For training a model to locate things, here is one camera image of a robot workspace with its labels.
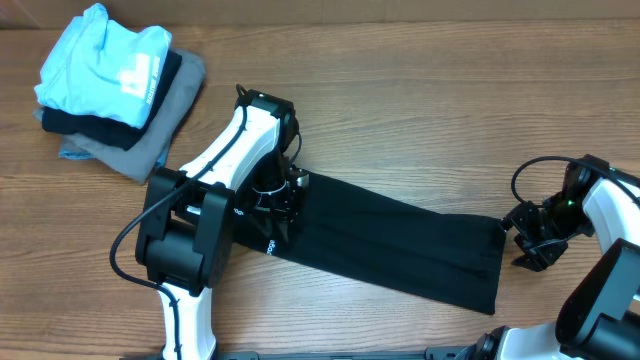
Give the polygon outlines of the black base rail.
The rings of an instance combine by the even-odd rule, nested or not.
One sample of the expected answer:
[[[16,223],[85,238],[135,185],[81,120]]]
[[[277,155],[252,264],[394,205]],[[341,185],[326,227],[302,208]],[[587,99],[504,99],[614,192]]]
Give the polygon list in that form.
[[[375,351],[334,353],[260,354],[255,351],[220,352],[212,360],[451,360],[464,346],[428,347],[421,351]]]

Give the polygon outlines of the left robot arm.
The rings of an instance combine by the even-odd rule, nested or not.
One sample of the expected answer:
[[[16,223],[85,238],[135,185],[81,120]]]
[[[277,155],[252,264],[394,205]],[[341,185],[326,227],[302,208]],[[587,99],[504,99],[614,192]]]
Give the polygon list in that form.
[[[308,183],[285,152],[301,139],[294,105],[236,88],[227,128],[178,170],[160,168],[147,187],[135,248],[164,316],[161,359],[213,359],[212,294],[234,233],[250,231],[271,253],[290,243]]]

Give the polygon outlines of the black folded shirt in stack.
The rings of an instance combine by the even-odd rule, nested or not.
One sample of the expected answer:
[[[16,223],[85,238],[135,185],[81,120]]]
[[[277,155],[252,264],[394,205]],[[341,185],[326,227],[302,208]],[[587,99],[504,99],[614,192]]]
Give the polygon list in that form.
[[[146,133],[164,101],[181,63],[182,56],[170,50],[160,75],[149,116],[142,128],[135,128],[113,119],[93,115],[71,115],[49,107],[42,108],[42,127],[47,132],[61,135],[81,134],[104,145],[129,150]]]

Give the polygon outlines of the light blue folded t-shirt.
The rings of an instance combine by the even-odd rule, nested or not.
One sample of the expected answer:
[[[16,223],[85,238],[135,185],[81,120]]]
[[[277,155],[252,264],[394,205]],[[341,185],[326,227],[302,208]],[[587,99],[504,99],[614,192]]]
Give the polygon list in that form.
[[[71,115],[147,122],[172,42],[161,26],[131,31],[96,3],[72,19],[40,70],[40,105]]]

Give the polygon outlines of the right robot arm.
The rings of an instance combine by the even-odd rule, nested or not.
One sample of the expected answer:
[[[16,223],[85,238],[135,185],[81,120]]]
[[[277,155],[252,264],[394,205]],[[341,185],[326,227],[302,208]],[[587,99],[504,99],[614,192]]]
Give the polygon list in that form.
[[[595,236],[602,256],[571,293],[557,319],[503,326],[457,353],[461,360],[574,360],[639,357],[639,180],[586,154],[566,158],[561,190],[540,204],[520,200],[502,220],[516,230],[514,265],[542,271],[578,235]]]

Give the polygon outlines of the black t-shirt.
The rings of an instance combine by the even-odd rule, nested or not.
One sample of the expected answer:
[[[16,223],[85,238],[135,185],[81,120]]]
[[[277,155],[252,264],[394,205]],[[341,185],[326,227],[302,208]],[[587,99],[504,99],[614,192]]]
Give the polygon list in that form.
[[[505,232],[496,218],[440,214],[313,173],[290,242],[244,216],[234,240],[263,254],[480,313],[495,312]]]

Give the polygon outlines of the grey folded shirt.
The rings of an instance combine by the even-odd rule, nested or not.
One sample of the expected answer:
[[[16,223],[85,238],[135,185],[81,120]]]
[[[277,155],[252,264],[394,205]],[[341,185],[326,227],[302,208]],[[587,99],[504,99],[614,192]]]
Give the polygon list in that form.
[[[169,51],[170,50],[182,56],[181,66],[170,86],[170,89],[164,101],[162,102],[162,105],[160,106],[159,111],[155,115],[146,133],[135,145],[137,145],[141,141],[150,143],[151,145],[158,144],[160,146],[164,146],[167,142],[171,143],[171,138],[176,127],[183,120],[185,114],[193,104],[201,83],[205,77],[205,65],[199,56],[181,49],[169,49]],[[35,117],[40,122],[43,113],[43,107],[46,106],[42,106],[39,104],[38,109],[36,109],[34,112]],[[65,136],[72,136],[74,138],[83,137],[90,139],[89,137],[81,134],[58,135],[60,135],[62,139]],[[126,175],[138,182],[144,182],[151,171],[147,173],[119,173]]]

